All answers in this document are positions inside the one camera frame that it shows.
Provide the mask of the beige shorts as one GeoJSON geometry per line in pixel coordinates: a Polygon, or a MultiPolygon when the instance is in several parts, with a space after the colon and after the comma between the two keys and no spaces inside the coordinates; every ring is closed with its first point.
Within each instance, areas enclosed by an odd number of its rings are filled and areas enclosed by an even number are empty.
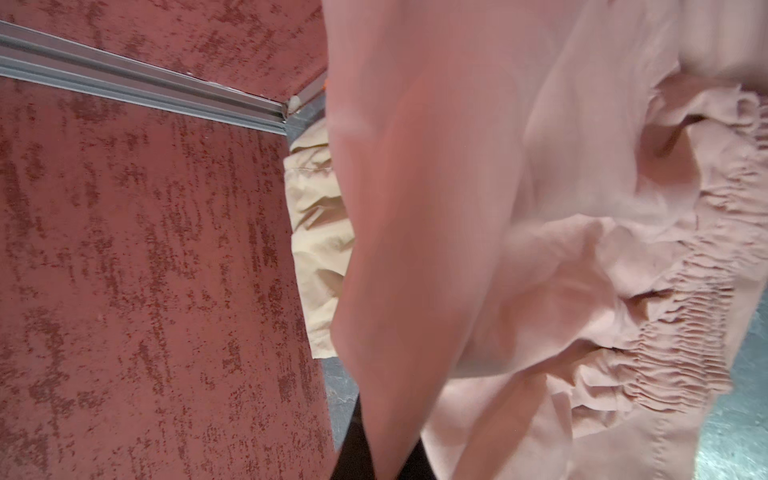
{"type": "Polygon", "coordinates": [[[311,355],[337,355],[331,322],[354,244],[325,119],[304,131],[283,161],[291,252],[311,355]]]}

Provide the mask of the pink shorts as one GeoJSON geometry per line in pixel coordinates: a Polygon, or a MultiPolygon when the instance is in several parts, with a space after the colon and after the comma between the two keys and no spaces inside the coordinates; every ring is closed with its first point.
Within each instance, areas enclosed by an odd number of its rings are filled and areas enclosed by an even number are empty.
{"type": "Polygon", "coordinates": [[[376,479],[690,479],[767,282],[767,102],[703,1],[327,1],[376,479]]]}

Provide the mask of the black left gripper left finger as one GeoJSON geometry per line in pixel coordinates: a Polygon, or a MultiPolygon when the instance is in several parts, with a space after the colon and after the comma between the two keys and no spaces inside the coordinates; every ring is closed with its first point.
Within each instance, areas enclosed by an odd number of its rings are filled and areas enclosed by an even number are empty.
{"type": "Polygon", "coordinates": [[[370,447],[362,421],[360,398],[357,398],[345,438],[341,444],[331,480],[374,480],[370,447]]]}

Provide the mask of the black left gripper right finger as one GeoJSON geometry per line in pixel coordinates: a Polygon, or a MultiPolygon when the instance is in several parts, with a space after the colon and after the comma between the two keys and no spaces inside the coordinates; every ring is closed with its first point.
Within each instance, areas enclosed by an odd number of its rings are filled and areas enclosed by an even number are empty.
{"type": "Polygon", "coordinates": [[[430,465],[423,442],[419,440],[400,471],[400,480],[435,479],[436,476],[430,465]]]}

